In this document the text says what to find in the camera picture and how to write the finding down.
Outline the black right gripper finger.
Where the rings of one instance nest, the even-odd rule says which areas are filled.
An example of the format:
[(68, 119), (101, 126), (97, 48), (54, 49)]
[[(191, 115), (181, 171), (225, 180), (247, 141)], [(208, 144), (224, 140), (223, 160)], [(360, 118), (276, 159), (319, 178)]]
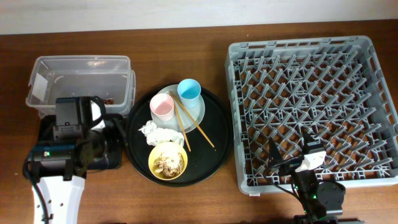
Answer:
[(307, 146), (315, 146), (320, 144), (320, 141), (311, 137), (311, 135), (309, 135), (309, 133), (307, 133), (305, 129), (302, 131), (302, 134), (303, 134), (304, 143)]
[(283, 163), (283, 158), (279, 153), (279, 149), (272, 138), (269, 139), (269, 160), (268, 168), (274, 169)]

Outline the gold snack wrapper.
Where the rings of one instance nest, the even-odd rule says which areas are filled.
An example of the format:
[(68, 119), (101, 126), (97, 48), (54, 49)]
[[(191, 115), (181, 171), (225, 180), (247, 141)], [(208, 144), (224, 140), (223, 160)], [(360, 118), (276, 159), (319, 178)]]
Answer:
[(112, 98), (108, 98), (104, 100), (104, 103), (106, 105), (113, 105), (114, 104), (114, 100)]

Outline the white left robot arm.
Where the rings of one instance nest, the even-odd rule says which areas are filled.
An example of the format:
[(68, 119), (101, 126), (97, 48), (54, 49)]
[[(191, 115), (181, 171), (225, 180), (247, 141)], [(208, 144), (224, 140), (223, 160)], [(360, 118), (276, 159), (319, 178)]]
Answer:
[(57, 98), (41, 120), (22, 165), (34, 194), (35, 223), (76, 223), (90, 170), (117, 169), (126, 147), (124, 119), (98, 96)]

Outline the food scraps and rice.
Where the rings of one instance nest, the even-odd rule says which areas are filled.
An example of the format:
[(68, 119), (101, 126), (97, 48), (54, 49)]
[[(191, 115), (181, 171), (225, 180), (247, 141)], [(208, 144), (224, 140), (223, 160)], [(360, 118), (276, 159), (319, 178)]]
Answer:
[(154, 173), (163, 179), (179, 176), (185, 167), (183, 156), (177, 151), (164, 151), (154, 160)]

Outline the white napkin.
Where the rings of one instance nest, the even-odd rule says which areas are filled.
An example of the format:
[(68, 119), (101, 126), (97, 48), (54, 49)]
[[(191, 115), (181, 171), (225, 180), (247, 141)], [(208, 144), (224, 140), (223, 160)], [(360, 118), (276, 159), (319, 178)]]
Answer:
[(163, 142), (174, 142), (182, 147), (185, 144), (185, 137), (182, 133), (173, 129), (160, 128), (153, 120), (146, 122), (138, 131), (146, 137), (146, 142), (150, 146), (157, 146)]

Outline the pink cup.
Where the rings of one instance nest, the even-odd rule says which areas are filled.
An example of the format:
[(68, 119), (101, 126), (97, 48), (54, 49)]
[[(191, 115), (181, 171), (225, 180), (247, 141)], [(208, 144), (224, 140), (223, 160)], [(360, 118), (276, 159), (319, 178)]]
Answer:
[(168, 121), (174, 116), (174, 99), (166, 93), (159, 93), (150, 100), (150, 110), (162, 121)]

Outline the yellow bowl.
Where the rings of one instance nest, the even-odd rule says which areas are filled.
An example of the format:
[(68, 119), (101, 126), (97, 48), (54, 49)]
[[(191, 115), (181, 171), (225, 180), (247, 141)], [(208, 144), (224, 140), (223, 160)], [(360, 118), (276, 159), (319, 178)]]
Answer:
[(188, 165), (185, 149), (174, 142), (163, 142), (149, 154), (148, 166), (151, 173), (160, 180), (180, 177)]

